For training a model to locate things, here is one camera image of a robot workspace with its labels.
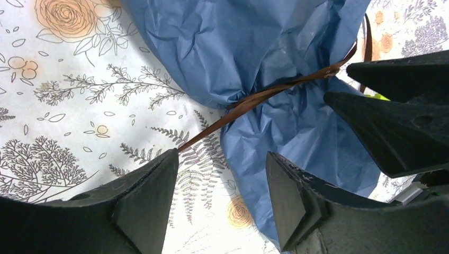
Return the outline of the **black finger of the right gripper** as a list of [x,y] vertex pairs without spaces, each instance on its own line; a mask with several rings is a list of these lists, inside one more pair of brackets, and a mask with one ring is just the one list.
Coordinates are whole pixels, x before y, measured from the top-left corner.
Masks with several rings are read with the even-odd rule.
[[448,106],[326,92],[324,101],[352,128],[391,178],[448,169]]

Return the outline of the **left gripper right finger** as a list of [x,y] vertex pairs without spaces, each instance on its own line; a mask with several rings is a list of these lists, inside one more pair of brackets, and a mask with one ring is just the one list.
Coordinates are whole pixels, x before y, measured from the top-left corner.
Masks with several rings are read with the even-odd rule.
[[448,172],[425,173],[392,202],[361,197],[268,153],[266,173],[282,251],[448,253]]

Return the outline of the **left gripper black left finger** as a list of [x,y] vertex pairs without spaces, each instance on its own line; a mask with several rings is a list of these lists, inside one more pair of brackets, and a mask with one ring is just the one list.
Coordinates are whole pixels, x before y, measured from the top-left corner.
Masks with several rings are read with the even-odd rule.
[[1,198],[1,253],[161,253],[177,172],[170,149],[68,201]]

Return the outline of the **brown ribbon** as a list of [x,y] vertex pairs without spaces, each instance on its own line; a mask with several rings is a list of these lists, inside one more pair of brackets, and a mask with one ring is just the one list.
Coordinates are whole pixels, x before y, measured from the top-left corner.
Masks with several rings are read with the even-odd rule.
[[188,149],[189,147],[191,147],[195,143],[199,142],[206,136],[208,136],[208,135],[212,134],[213,132],[217,131],[218,129],[226,126],[227,124],[235,121],[240,116],[246,114],[247,112],[249,112],[256,106],[258,106],[259,104],[263,103],[264,101],[279,94],[280,92],[282,92],[284,90],[290,89],[296,85],[300,85],[300,84],[307,83],[310,81],[315,81],[318,79],[327,79],[329,77],[336,75],[339,72],[340,68],[352,58],[352,56],[355,54],[356,50],[357,50],[357,43],[354,44],[354,46],[348,52],[346,57],[338,63],[335,63],[335,64],[325,67],[323,69],[320,69],[320,70],[318,70],[312,74],[309,74],[307,76],[303,76],[303,77],[294,79],[286,84],[280,84],[280,85],[275,85],[275,86],[269,87],[261,92],[251,94],[251,95],[247,96],[246,98],[243,98],[243,99],[239,100],[238,102],[227,106],[227,109],[229,110],[229,112],[226,115],[224,115],[222,118],[217,120],[215,123],[213,123],[206,129],[204,129],[202,132],[200,132],[198,135],[196,135],[195,137],[190,139],[188,142],[183,144],[181,147],[178,148],[178,151],[182,152],[182,151]]

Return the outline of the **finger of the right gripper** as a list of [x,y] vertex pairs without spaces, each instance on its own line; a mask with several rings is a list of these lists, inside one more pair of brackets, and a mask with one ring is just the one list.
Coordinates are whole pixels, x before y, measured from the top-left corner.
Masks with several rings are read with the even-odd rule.
[[448,101],[448,51],[400,59],[352,63],[348,76],[391,101],[408,102],[424,94]]

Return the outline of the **blue wrapping paper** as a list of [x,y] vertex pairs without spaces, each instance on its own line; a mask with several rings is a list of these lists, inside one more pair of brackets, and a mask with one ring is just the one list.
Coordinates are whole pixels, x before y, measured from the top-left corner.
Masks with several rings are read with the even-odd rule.
[[[144,42],[196,102],[224,108],[341,61],[369,1],[123,1]],[[324,93],[356,90],[337,77],[281,92],[221,131],[220,144],[255,224],[275,246],[266,156],[368,197],[380,170]]]

